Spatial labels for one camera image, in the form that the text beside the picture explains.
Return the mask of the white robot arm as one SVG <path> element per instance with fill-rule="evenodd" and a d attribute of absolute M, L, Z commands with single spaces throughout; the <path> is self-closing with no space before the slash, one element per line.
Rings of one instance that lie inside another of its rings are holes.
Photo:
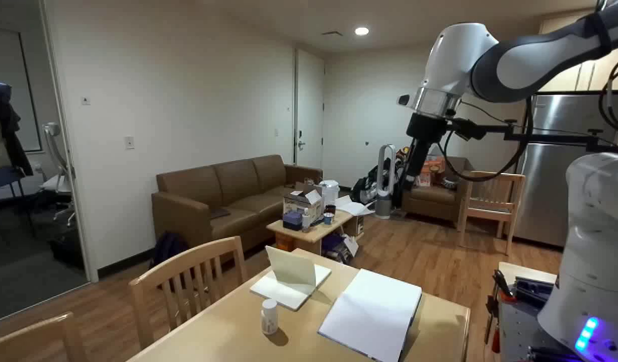
<path fill-rule="evenodd" d="M 450 130 L 478 132 L 455 116 L 457 101 L 472 92 L 488 102 L 515 102 L 537 92 L 561 70 L 618 48 L 618 0 L 554 31 L 498 40 L 482 21 L 440 31 L 406 134 L 409 163 L 394 186 L 406 193 L 420 172 L 430 146 Z M 567 238 L 550 300 L 537 324 L 587 362 L 618 362 L 618 149 L 592 137 L 569 163 Z"/>

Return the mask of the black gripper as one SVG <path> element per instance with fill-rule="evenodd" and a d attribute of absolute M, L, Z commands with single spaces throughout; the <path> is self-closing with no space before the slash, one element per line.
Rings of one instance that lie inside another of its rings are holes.
<path fill-rule="evenodd" d="M 437 116 L 412 114 L 406 127 L 411 149 L 406 165 L 394 186 L 392 205 L 403 205 L 403 195 L 412 188 L 414 176 L 420 172 L 430 149 L 448 132 L 448 120 Z"/>

